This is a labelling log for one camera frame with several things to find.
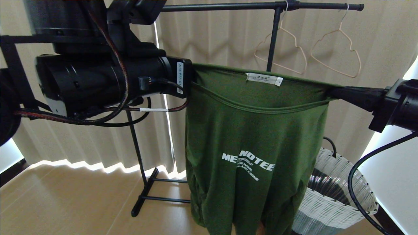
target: laundry basket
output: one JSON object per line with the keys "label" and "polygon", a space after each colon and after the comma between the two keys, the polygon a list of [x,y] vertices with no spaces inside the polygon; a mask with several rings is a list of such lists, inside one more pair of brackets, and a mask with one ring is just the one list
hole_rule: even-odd
{"label": "laundry basket", "polygon": [[[353,167],[347,159],[321,148],[303,201],[293,222],[293,231],[302,235],[334,235],[362,220],[348,192],[348,174]],[[366,179],[356,171],[356,197],[370,214],[378,209],[376,197]]]}

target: white sticker label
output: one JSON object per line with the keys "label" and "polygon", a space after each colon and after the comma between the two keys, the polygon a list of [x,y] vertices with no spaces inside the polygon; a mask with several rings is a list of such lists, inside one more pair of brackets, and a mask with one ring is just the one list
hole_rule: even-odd
{"label": "white sticker label", "polygon": [[[183,71],[184,71],[184,64],[182,62],[177,62],[177,84],[183,87]],[[177,88],[177,93],[182,94],[183,91],[180,88]]]}
{"label": "white sticker label", "polygon": [[275,76],[255,74],[255,73],[245,73],[245,74],[247,75],[247,81],[264,82],[264,83],[276,85],[278,87],[283,82],[282,77],[275,77]]}

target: tiled floor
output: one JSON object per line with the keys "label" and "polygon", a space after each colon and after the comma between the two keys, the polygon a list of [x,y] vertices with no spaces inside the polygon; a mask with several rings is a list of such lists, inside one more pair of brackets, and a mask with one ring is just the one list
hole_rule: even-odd
{"label": "tiled floor", "polygon": [[[193,221],[189,204],[147,200],[132,218],[130,211],[143,187],[139,175],[121,169],[107,174],[66,165],[30,167],[0,188],[0,234],[208,234]],[[183,199],[189,194],[186,184],[166,182],[155,182],[150,192]],[[361,221],[342,234],[380,233]]]}

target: curtain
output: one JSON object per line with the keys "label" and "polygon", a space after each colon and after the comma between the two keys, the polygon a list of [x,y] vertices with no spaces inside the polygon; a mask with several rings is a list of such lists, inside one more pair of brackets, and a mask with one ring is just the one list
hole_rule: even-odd
{"label": "curtain", "polygon": [[[31,34],[23,1],[2,0],[0,11],[2,35]],[[131,29],[141,41],[155,42],[153,25],[131,25]],[[34,65],[36,56],[54,54],[52,45],[22,44],[18,45],[18,52],[35,98],[45,102],[38,86]],[[0,62],[1,67],[6,67],[3,54]],[[165,106],[162,95],[154,95],[151,100],[153,107]],[[133,119],[142,114],[133,112]],[[115,123],[126,121],[124,112],[112,120]],[[166,114],[151,113],[144,121],[136,124],[135,129],[145,170],[164,165],[169,172],[173,171],[174,160]],[[68,159],[71,163],[86,161],[90,165],[102,162],[105,167],[119,162],[126,168],[138,164],[129,127],[77,126],[23,118],[13,139],[29,164],[41,160],[62,159]]]}
{"label": "curtain", "polygon": [[[167,4],[245,2],[245,0],[173,0]],[[303,2],[334,2],[315,0]],[[418,33],[417,1],[350,0],[364,3],[364,10],[349,11],[342,30],[359,52],[362,70],[356,78],[338,74],[309,57],[310,50],[324,34],[338,29],[345,10],[300,9],[289,11],[283,27],[292,32],[308,59],[303,75],[273,66],[272,71],[306,79],[346,86],[391,86],[402,78],[416,57]],[[235,10],[161,13],[157,25],[160,46],[168,55],[189,58],[194,63],[218,64],[244,69],[266,70],[266,62],[254,57],[256,46],[271,33],[273,10]],[[270,37],[259,47],[259,56],[267,59]],[[293,38],[279,30],[274,62],[302,71],[304,60]],[[348,74],[356,74],[357,57],[349,51],[349,41],[341,33],[328,35],[318,43],[314,55],[325,64]],[[168,97],[169,107],[183,101]],[[184,115],[171,113],[171,132],[178,171],[184,170]],[[335,141],[337,151],[350,161],[357,161],[373,131],[368,129],[371,113],[345,101],[332,101],[325,136]]]}

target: clothes hanger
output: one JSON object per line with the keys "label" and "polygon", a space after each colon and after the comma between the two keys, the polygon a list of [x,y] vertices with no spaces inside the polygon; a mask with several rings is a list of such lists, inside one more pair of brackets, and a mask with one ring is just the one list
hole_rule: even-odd
{"label": "clothes hanger", "polygon": [[[319,39],[318,41],[316,41],[316,43],[313,45],[313,47],[312,47],[312,49],[311,49],[311,57],[312,57],[313,59],[315,59],[316,61],[318,61],[319,63],[321,63],[322,65],[324,65],[325,67],[327,67],[328,69],[331,69],[331,70],[333,70],[333,71],[335,71],[335,72],[337,72],[337,73],[340,73],[340,74],[342,74],[342,75],[345,75],[345,76],[347,76],[347,77],[352,77],[352,78],[355,78],[355,77],[357,77],[357,76],[359,75],[360,70],[362,69],[362,62],[361,62],[361,60],[360,60],[360,56],[359,56],[359,53],[357,52],[357,50],[353,50],[353,49],[352,49],[353,41],[351,41],[351,38],[350,38],[350,37],[349,37],[346,33],[344,33],[344,32],[343,32],[343,30],[341,30],[342,21],[344,20],[345,16],[347,15],[348,10],[349,10],[349,4],[347,3],[347,11],[345,12],[344,16],[343,16],[343,17],[342,17],[342,19],[341,19],[340,27],[339,27],[337,30],[334,30],[334,31],[331,31],[331,32],[329,32],[329,33],[324,34],[324,35],[322,36],[322,38],[321,38],[321,39]],[[335,32],[341,32],[341,33],[342,33],[342,34],[343,34],[343,35],[344,35],[344,36],[345,36],[345,37],[346,37],[346,38],[350,41],[350,51],[354,51],[354,52],[356,53],[356,55],[357,55],[357,59],[359,60],[359,70],[357,71],[356,75],[354,75],[354,76],[349,75],[349,74],[346,74],[346,73],[343,73],[343,72],[338,71],[338,70],[336,70],[336,69],[334,69],[334,68],[331,68],[330,66],[326,65],[325,63],[323,63],[323,62],[321,62],[320,60],[318,60],[317,58],[315,58],[315,57],[314,57],[314,55],[313,55],[314,48],[315,48],[315,46],[318,44],[318,42],[322,41],[322,40],[324,39],[324,37],[325,37],[325,36],[327,36],[327,35],[329,35],[329,34],[331,34],[331,33],[335,33]]]}
{"label": "clothes hanger", "polygon": [[[281,20],[281,22],[280,22],[280,26],[279,26],[279,29],[278,29],[278,30],[280,30],[280,29],[281,29],[281,30],[283,30],[285,33],[289,34],[290,36],[292,36],[292,37],[293,37],[293,39],[295,39],[295,47],[296,47],[296,48],[299,48],[299,50],[302,52],[303,59],[305,60],[305,68],[303,69],[303,71],[302,71],[302,72],[298,72],[298,71],[296,71],[296,70],[290,69],[290,68],[288,68],[288,67],[285,67],[285,66],[283,66],[283,65],[280,65],[280,64],[277,64],[277,63],[274,63],[274,62],[273,62],[273,64],[274,64],[274,65],[276,65],[276,66],[282,67],[282,68],[284,68],[284,69],[290,70],[290,71],[292,71],[292,72],[295,72],[295,73],[297,73],[297,74],[303,74],[303,73],[305,73],[305,71],[306,71],[306,67],[308,66],[308,61],[306,60],[305,52],[303,51],[303,49],[302,49],[300,46],[298,46],[298,42],[297,42],[297,40],[296,40],[296,37],[295,37],[295,36],[294,36],[291,32],[287,31],[286,29],[284,29],[284,28],[282,27],[282,25],[283,25],[283,19],[284,19],[284,16],[286,15],[286,12],[287,12],[288,6],[289,6],[289,3],[288,3],[288,1],[286,0],[286,11],[285,11],[285,13],[283,14],[283,17],[282,17],[282,20]],[[262,60],[262,61],[265,61],[265,62],[267,62],[267,60],[266,60],[266,59],[263,59],[263,58],[261,58],[261,57],[257,56],[257,50],[258,50],[258,47],[259,47],[261,44],[263,44],[263,43],[265,43],[265,42],[266,42],[267,38],[268,38],[270,35],[271,35],[271,33],[270,33],[270,34],[268,34],[268,35],[265,37],[264,41],[260,42],[260,43],[257,45],[257,47],[255,48],[255,51],[254,51],[254,56],[255,56],[256,58],[258,58],[258,59]]]}

